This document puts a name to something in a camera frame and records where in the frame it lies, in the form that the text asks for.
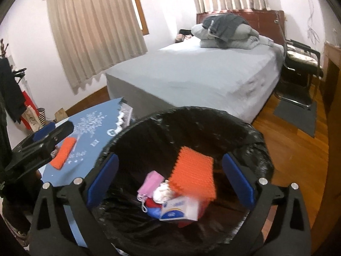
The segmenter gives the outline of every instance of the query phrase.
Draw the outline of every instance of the orange cloth on table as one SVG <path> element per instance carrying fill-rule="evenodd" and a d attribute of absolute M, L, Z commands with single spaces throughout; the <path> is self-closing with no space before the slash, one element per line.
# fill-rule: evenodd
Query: orange cloth on table
<path fill-rule="evenodd" d="M 77 139 L 75 137 L 65 138 L 56 157 L 50 161 L 50 165 L 58 170 L 61 170 L 76 141 Z"/>
<path fill-rule="evenodd" d="M 213 180 L 213 158 L 188 147 L 181 147 L 178 159 L 169 178 L 172 191 L 201 201 L 216 198 Z"/>

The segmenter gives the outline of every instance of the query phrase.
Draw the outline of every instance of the plastic bag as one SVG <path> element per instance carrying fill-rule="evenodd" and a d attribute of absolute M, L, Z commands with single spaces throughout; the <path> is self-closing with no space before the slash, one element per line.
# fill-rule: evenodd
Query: plastic bag
<path fill-rule="evenodd" d="M 184 228 L 149 217 L 136 199 L 148 172 L 168 178 L 182 146 L 214 158 L 217 199 Z M 238 201 L 222 167 L 232 151 L 258 177 L 271 179 L 273 165 L 263 135 L 250 124 L 210 108 L 182 107 L 155 113 L 119 133 L 96 164 L 114 152 L 119 171 L 93 214 L 107 238 L 131 256 L 214 255 L 229 244 L 248 210 Z"/>

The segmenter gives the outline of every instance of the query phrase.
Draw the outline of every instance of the wooden headboard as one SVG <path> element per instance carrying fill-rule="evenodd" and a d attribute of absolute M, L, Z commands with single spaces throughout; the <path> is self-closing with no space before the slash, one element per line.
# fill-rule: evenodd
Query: wooden headboard
<path fill-rule="evenodd" d="M 197 24 L 203 22 L 203 20 L 213 14 L 222 13 L 234 13 L 242 16 L 248 21 L 250 26 L 258 31 L 261 35 L 267 36 L 274 40 L 275 43 L 284 44 L 283 37 L 280 32 L 280 28 L 275 24 L 275 19 L 277 18 L 276 12 L 280 17 L 280 23 L 283 31 L 285 32 L 285 18 L 284 11 L 282 10 L 223 10 L 221 12 L 205 12 L 197 14 Z"/>

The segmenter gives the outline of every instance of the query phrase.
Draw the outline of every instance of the black chair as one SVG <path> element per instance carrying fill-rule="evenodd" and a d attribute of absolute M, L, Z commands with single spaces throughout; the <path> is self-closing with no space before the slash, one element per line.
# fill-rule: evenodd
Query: black chair
<path fill-rule="evenodd" d="M 309 109 L 316 98 L 317 90 L 320 84 L 320 80 L 323 77 L 323 71 L 320 67 L 321 54 L 318 51 L 313 50 L 310 46 L 303 43 L 288 40 L 284 36 L 284 32 L 279 22 L 279 16 L 275 23 L 279 25 L 281 35 L 284 39 L 284 69 L 288 71 L 293 71 L 300 75 L 307 74 L 308 81 L 306 86 L 299 85 L 297 83 L 288 82 L 282 78 L 278 82 L 275 88 L 275 96 L 278 99 L 293 103 L 300 107 Z M 303 52 L 299 53 L 297 51 L 288 51 L 288 45 L 301 49 Z M 312 84 L 313 77 L 317 78 L 317 85 L 314 89 L 313 97 L 310 96 L 310 88 Z"/>

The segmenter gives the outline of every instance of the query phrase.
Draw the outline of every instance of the mattress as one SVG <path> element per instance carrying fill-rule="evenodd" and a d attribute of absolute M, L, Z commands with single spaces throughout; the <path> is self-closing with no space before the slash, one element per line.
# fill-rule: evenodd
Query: mattress
<path fill-rule="evenodd" d="M 279 80 L 283 47 L 211 49 L 200 48 L 199 42 L 192 37 L 109 68 L 110 98 L 124 97 L 136 118 L 200 106 L 251 123 Z"/>

